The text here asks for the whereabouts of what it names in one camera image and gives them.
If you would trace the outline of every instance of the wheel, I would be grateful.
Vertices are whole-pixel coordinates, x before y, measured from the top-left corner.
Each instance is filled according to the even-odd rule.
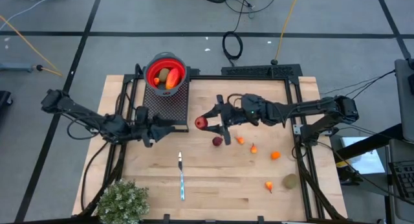
[[[11,106],[12,104],[13,104],[13,99],[12,97],[9,96],[7,99],[6,105]]]

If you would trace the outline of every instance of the knife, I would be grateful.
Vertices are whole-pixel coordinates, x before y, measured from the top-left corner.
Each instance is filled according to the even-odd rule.
[[[182,173],[182,155],[181,155],[181,151],[179,152],[179,169],[180,169],[180,196],[181,196],[181,201],[185,200],[184,197],[184,174]]]

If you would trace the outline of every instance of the green plant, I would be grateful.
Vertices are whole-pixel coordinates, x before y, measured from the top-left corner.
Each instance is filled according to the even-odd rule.
[[[149,212],[147,198],[148,188],[138,188],[134,181],[121,179],[105,189],[96,213],[105,224],[138,224]]]

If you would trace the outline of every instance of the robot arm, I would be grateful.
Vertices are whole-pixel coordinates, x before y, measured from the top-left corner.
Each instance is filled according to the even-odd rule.
[[[231,105],[229,99],[232,96],[241,99],[241,107]],[[326,97],[296,104],[280,104],[253,94],[232,94],[228,97],[227,103],[223,102],[221,95],[217,95],[217,101],[218,104],[214,105],[211,111],[195,120],[195,125],[200,130],[222,135],[226,144],[231,143],[228,128],[236,124],[251,123],[258,126],[260,120],[267,126],[279,123],[285,126],[286,120],[290,117],[325,114],[316,123],[300,127],[302,143],[316,145],[320,133],[341,122],[351,124],[359,118],[354,100],[344,96]],[[218,115],[221,116],[222,125],[208,126],[207,119]]]
[[[148,119],[146,107],[137,107],[135,120],[130,124],[121,115],[101,116],[75,103],[67,93],[60,90],[48,90],[41,105],[41,109],[47,113],[66,114],[83,122],[88,131],[98,131],[104,140],[113,144],[143,140],[146,147],[152,147],[151,140],[158,142],[175,129],[172,126],[162,126],[159,118]]]

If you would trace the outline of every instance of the wooden table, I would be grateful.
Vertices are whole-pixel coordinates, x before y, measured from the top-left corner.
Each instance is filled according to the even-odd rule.
[[[116,97],[122,87],[123,76],[107,76],[98,112],[114,113]],[[318,86],[313,77],[300,77],[303,101],[319,99]],[[145,82],[138,81],[135,104],[142,104]],[[291,86],[294,102],[293,85]],[[260,124],[232,126],[231,136],[243,136],[246,143],[224,144],[218,148],[212,145],[215,134],[199,131],[194,120],[209,111],[216,103],[216,95],[226,98],[231,93],[254,93],[271,100],[287,104],[284,82],[263,80],[193,80],[190,84],[188,114],[189,133],[172,133],[154,144],[144,147],[142,142],[132,141],[127,145],[123,178],[135,180],[138,186],[149,187],[148,202],[151,206],[146,219],[162,219],[170,214],[171,219],[217,219],[257,220],[264,216],[266,221],[305,221],[300,186],[287,190],[281,185],[284,176],[298,175],[296,160],[291,156],[294,146],[290,122],[268,127]],[[321,116],[307,117],[309,124]],[[327,137],[320,141],[329,144]],[[251,144],[258,153],[250,153]],[[91,140],[85,166],[95,152],[104,144],[100,137]],[[89,168],[85,204],[102,185],[109,147],[99,154]],[[180,200],[180,179],[177,168],[178,152],[182,152],[186,200]],[[272,151],[280,151],[281,158],[270,160]],[[332,151],[324,146],[313,147],[314,162],[319,185],[337,211],[346,216],[342,191],[336,173]],[[265,189],[265,181],[274,184],[273,193]],[[80,209],[80,188],[76,196],[73,214]],[[316,217],[316,205],[310,187],[312,216]]]

